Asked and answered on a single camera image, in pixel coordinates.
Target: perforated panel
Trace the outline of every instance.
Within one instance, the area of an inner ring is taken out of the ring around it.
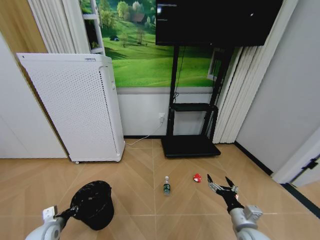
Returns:
[[[107,92],[96,62],[25,61],[71,159],[116,157]]]

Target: curtain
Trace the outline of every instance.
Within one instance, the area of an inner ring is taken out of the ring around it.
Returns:
[[[213,143],[235,142],[297,3],[298,0],[283,1],[263,46],[235,50],[218,100]]]
[[[89,54],[78,0],[28,0],[48,53]]]

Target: door frame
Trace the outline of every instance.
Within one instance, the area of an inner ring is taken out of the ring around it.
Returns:
[[[285,184],[290,182],[307,165],[310,159],[320,153],[320,126],[304,142],[304,144],[292,155],[292,157],[272,175],[277,183]]]

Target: landscape poster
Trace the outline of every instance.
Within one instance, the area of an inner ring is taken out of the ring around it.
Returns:
[[[82,12],[90,13],[90,0],[80,2]],[[105,55],[112,58],[117,87],[170,86],[173,47],[155,44],[156,0],[96,0],[96,4],[100,10]],[[97,43],[93,41],[90,44],[94,48]],[[177,77],[183,51],[182,46]],[[209,47],[187,46],[179,87],[212,86],[213,82],[207,79],[211,57],[212,49]]]

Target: floor tile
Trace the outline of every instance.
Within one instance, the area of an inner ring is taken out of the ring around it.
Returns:
[[[154,240],[155,216],[114,216],[96,240]]]
[[[133,143],[136,139],[126,139]],[[239,186],[243,205],[259,206],[258,229],[272,240],[318,239],[319,220],[233,144],[218,144],[221,156],[164,156],[159,139],[126,146],[122,160],[74,164],[66,159],[0,160],[0,236],[23,240],[42,225],[43,209],[61,212],[84,185],[103,180],[112,187],[114,217],[100,231],[70,218],[61,240],[236,239],[223,198],[207,183]],[[193,176],[199,173],[202,182]],[[163,193],[165,176],[170,196]]]
[[[152,147],[154,149],[162,149],[161,139],[152,139]]]
[[[0,216],[0,238],[24,240],[29,233],[43,224],[42,216]]]
[[[223,198],[212,192],[207,184],[208,173],[220,182],[226,175],[214,158],[166,159],[161,149],[154,149],[154,153],[155,212],[157,214],[226,212]],[[197,183],[193,180],[196,173],[203,177],[203,182]],[[163,192],[165,176],[169,176],[170,196],[165,196]]]
[[[158,240],[236,240],[230,216],[162,215],[156,216]]]
[[[19,161],[1,175],[0,215],[32,216],[56,205],[81,172],[70,161]]]
[[[62,230],[61,240],[96,240],[98,231],[92,230],[85,223],[70,217]]]
[[[259,220],[272,240],[319,239],[320,220],[312,213],[264,214]]]
[[[155,212],[152,149],[126,149],[120,162],[83,163],[84,168],[58,204],[67,209],[73,195],[92,181],[106,181],[116,215],[146,215]]]
[[[152,139],[142,139],[140,141],[138,140],[139,139],[126,138],[125,147],[128,149],[152,149]]]

